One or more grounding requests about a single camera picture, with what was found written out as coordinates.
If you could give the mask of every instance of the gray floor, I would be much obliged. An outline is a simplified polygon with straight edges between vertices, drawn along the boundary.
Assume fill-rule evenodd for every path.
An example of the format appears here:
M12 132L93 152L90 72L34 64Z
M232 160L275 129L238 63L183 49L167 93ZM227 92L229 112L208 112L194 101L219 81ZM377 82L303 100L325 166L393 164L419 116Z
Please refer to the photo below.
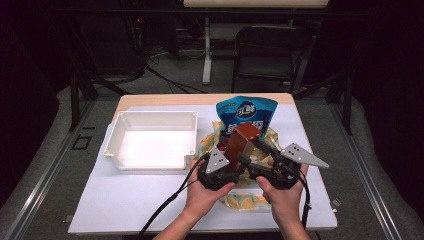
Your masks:
M225 52L214 52L212 82L208 86L201 83L204 56L199 52L187 54L192 55L187 57L182 54L179 60L164 54L160 56L159 64L150 65L173 81L208 93L230 91L232 59ZM131 93L139 94L181 93L149 72L137 81L120 86ZM121 239L120 236L71 235L67 233L69 222L63 222L64 216L75 212L119 99L115 93L100 85L97 89L100 93L98 101L91 103L82 99L86 118L83 118L74 134L67 131L70 126L69 89L58 94L61 105L56 120L27 173L0 211L0 239ZM282 92L287 89L278 83L265 85L252 82L238 85L236 91ZM342 202L336 213L339 227L331 231L320 231L321 239L424 239L423 223L402 200L378 163L361 105L356 101L352 105L353 136L346 136L340 127L339 106L325 104L322 98L325 91L323 89L311 98L297 102L314 153L331 165L329 170L321 171L330 199L337 198ZM72 150L78 134L92 136L89 148L84 152ZM358 164L355 149L359 150L360 158L365 162L366 175L371 176L371 188L374 186L378 190L377 196L375 191L369 190L370 180L362 177L364 168ZM60 164L55 164L57 159L62 159ZM57 174L48 176L47 173L51 172L48 170L52 168L57 170ZM40 189L39 179L46 177L50 184L44 186L44 191L41 191L44 195L36 201L32 198L32 193L34 189ZM25 206L28 204L32 206L32 214L22 211L27 209ZM314 232L310 232L310 235L312 239L318 239ZM260 233L191 235L189 239L278 237L276 233Z

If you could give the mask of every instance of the blue snack bag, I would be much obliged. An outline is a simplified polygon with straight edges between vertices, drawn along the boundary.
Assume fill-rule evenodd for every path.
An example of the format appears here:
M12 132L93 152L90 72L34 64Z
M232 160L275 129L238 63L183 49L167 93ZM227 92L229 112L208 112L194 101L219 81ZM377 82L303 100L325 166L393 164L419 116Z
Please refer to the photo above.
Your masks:
M250 122L261 132L261 140L265 137L269 123L278 103L272 99L260 97L237 96L216 104L216 112L225 124L221 131L220 142L231 136L234 128Z

